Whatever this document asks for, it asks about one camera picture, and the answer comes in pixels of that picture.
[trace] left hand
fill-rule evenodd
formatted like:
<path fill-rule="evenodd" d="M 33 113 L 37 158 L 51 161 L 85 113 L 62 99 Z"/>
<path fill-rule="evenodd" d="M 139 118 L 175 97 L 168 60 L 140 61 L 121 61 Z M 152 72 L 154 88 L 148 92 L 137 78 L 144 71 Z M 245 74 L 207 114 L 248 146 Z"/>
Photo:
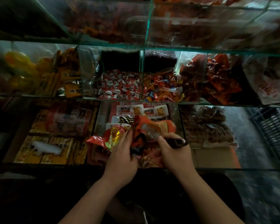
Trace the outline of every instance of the left hand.
<path fill-rule="evenodd" d="M 102 177 L 117 191 L 130 183 L 138 169 L 138 159 L 130 155 L 132 137 L 132 130 L 123 134 L 112 150 Z"/>

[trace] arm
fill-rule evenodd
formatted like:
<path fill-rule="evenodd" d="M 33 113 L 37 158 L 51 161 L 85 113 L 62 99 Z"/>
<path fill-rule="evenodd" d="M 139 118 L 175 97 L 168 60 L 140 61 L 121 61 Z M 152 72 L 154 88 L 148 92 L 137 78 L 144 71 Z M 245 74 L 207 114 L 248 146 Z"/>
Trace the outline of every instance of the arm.
<path fill-rule="evenodd" d="M 138 161 L 130 156 L 132 131 L 126 132 L 112 150 L 100 180 L 88 190 L 59 224 L 100 223 L 110 200 L 135 176 Z"/>
<path fill-rule="evenodd" d="M 164 137 L 181 138 L 174 133 L 165 134 Z M 202 223 L 243 224 L 196 172 L 189 145 L 172 149 L 162 136 L 159 136 L 158 143 L 166 167 L 185 189 Z"/>

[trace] glass display case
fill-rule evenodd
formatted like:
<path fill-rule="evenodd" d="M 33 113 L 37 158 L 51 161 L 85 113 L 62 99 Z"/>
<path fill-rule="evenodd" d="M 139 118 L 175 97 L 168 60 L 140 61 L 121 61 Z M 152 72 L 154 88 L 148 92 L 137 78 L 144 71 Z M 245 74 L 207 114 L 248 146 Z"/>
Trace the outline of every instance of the glass display case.
<path fill-rule="evenodd" d="M 135 116 L 201 173 L 279 177 L 280 0 L 0 0 L 0 173 L 96 178 Z"/>

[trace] right hand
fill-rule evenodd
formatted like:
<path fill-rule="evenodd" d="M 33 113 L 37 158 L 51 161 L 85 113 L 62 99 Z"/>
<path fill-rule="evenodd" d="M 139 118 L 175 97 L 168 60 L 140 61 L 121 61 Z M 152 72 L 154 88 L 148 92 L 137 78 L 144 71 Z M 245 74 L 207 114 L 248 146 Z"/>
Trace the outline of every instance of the right hand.
<path fill-rule="evenodd" d="M 191 148 L 189 145 L 173 149 L 164 138 L 181 138 L 175 133 L 165 133 L 158 137 L 162 158 L 165 166 L 177 177 L 187 177 L 197 173 L 192 160 Z"/>

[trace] hand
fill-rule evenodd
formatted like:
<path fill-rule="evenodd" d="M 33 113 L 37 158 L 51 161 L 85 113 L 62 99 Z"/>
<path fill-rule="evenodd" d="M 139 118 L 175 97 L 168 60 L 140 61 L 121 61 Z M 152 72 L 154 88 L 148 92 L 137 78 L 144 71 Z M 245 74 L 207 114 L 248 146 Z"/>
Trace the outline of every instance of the hand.
<path fill-rule="evenodd" d="M 102 177 L 117 191 L 130 183 L 138 169 L 138 159 L 130 155 L 132 137 L 132 130 L 124 133 L 113 148 Z"/>
<path fill-rule="evenodd" d="M 192 160 L 191 148 L 189 145 L 173 149 L 164 138 L 181 138 L 175 133 L 166 133 L 158 137 L 162 158 L 165 166 L 177 177 L 186 177 L 197 173 Z"/>

